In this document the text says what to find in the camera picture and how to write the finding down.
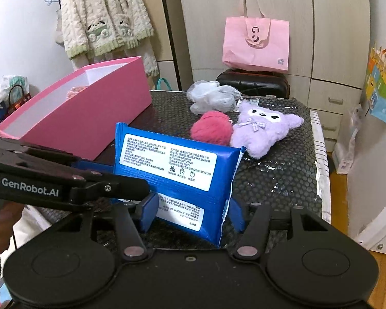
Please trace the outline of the person left hand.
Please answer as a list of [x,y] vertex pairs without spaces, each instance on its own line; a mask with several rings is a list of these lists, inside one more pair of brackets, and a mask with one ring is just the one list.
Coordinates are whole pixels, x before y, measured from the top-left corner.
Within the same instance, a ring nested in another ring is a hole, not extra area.
[[0,255],[9,248],[13,226],[20,220],[23,204],[6,202],[0,210]]

